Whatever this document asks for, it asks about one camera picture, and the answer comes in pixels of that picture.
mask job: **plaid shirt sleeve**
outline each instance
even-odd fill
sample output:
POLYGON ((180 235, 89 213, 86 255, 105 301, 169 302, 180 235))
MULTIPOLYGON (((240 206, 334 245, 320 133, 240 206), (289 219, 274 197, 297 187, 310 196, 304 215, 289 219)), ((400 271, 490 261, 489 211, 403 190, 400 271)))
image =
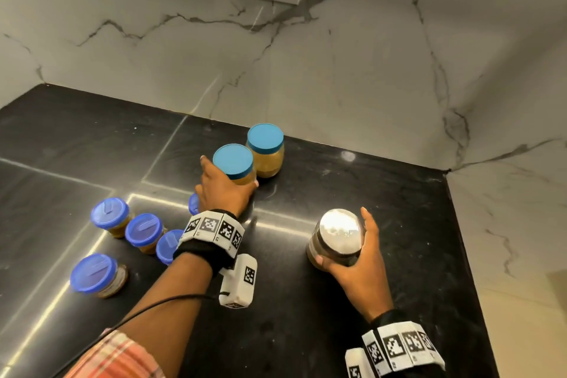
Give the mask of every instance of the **plaid shirt sleeve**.
POLYGON ((115 330, 87 351, 65 377, 165 378, 165 375, 143 346, 115 330))

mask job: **black countertop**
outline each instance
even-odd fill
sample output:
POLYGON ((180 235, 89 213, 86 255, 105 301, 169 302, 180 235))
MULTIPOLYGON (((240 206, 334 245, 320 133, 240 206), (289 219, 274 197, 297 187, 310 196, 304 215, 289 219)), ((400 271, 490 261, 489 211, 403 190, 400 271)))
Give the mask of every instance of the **black countertop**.
MULTIPOLYGON (((241 126, 40 85, 0 110, 0 372, 40 377, 119 321, 165 269, 89 222, 112 196, 183 228, 199 156, 244 143, 241 126), (131 279, 102 300, 68 286, 87 253, 107 253, 131 279)), ((255 194, 258 218, 240 252, 258 260, 243 310, 205 303, 181 376, 346 377, 345 350, 366 325, 307 240, 331 208, 365 206, 395 304, 420 320, 454 377, 496 366, 447 183, 439 170, 286 138, 278 176, 255 194)), ((221 277, 209 293, 218 294, 221 277)))

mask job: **plastic container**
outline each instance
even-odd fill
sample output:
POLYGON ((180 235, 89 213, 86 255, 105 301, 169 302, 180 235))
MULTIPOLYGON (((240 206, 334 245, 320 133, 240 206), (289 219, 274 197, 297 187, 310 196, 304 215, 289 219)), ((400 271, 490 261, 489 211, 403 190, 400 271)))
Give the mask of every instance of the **plastic container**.
POLYGON ((134 218, 128 203, 120 198, 108 198, 98 203, 91 211, 92 223, 109 231, 115 238, 124 238, 126 226, 134 218))
POLYGON ((128 280, 128 269, 106 254, 91 254, 76 264, 71 272, 71 287, 97 297, 117 294, 128 280))
POLYGON ((256 180, 252 152, 244 145, 228 144, 216 150, 213 164, 235 184, 245 185, 256 180))
POLYGON ((167 232, 154 214, 140 214, 126 226, 126 239, 144 254, 155 254, 155 246, 167 232))
POLYGON ((197 193, 193 193, 189 197, 189 213, 191 215, 199 213, 199 195, 197 193))
POLYGON ((170 230, 159 239, 155 253, 164 265, 169 266, 174 261, 174 253, 181 236, 183 236, 183 231, 175 229, 170 230))
POLYGON ((277 174, 284 161, 284 134, 273 124, 257 124, 248 131, 246 146, 252 151, 256 175, 270 178, 277 174))
POLYGON ((307 257, 319 270, 317 255, 329 257, 343 266, 352 266, 358 260, 364 243, 364 229, 351 211, 334 209, 319 220, 307 244, 307 257))

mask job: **black cable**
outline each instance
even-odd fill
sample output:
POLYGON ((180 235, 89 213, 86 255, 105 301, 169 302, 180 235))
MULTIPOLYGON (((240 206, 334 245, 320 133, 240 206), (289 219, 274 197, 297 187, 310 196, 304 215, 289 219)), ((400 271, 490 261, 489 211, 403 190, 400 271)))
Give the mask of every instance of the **black cable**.
POLYGON ((50 378, 56 378, 61 372, 63 372, 64 370, 66 370, 69 366, 71 366, 73 363, 75 363, 84 353, 86 353, 87 351, 89 351, 91 348, 93 348, 93 346, 95 346, 96 344, 98 344, 101 340, 103 340, 106 336, 108 336, 110 333, 114 332, 116 329, 118 329, 120 326, 123 326, 124 324, 126 324, 128 321, 130 321, 132 318, 135 318, 137 316, 139 316, 142 312, 147 311, 148 309, 152 309, 155 308, 161 304, 164 304, 166 302, 170 302, 171 300, 177 300, 177 299, 207 299, 207 300, 217 300, 216 297, 214 296, 210 296, 210 295, 197 295, 197 294, 192 294, 192 295, 179 295, 179 296, 172 296, 172 297, 168 297, 167 299, 161 299, 159 302, 156 303, 152 303, 149 306, 146 306, 143 309, 140 309, 137 313, 131 315, 128 318, 124 318, 121 322, 119 322, 116 326, 111 327, 110 329, 108 329, 106 332, 104 332, 102 335, 100 335, 98 338, 96 338, 93 342, 91 342, 89 345, 87 345, 85 348, 83 348, 81 350, 81 352, 77 355, 75 355, 75 357, 73 357, 71 360, 69 360, 67 363, 65 363, 64 366, 62 366, 57 372, 55 372, 55 374, 51 375, 50 378))

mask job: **dark blue lid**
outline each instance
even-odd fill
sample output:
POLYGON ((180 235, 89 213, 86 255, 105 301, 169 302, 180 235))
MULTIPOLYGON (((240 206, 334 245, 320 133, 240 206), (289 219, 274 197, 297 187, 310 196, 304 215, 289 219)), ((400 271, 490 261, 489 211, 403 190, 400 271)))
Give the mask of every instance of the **dark blue lid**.
POLYGON ((140 214, 126 226, 126 239, 133 246, 146 246, 158 240, 163 231, 162 221, 154 214, 140 214))
POLYGON ((273 154, 284 144, 284 134, 278 126, 262 123, 248 131, 248 145, 258 154, 273 154))
POLYGON ((128 203, 120 198, 108 198, 92 209, 91 221, 101 229, 112 229, 122 223, 128 213, 130 213, 128 203))
POLYGON ((183 236, 183 231, 175 229, 170 230, 159 239, 155 252, 164 265, 169 266, 173 262, 174 253, 181 236, 183 236))
POLYGON ((252 152, 244 145, 228 144, 216 150, 213 164, 231 180, 244 178, 252 171, 252 152))
POLYGON ((199 195, 197 193, 193 193, 189 197, 189 212, 191 215, 199 213, 199 195))
POLYGON ((96 293, 110 284, 118 263, 105 254, 91 254, 76 264, 71 272, 71 287, 82 293, 96 293))

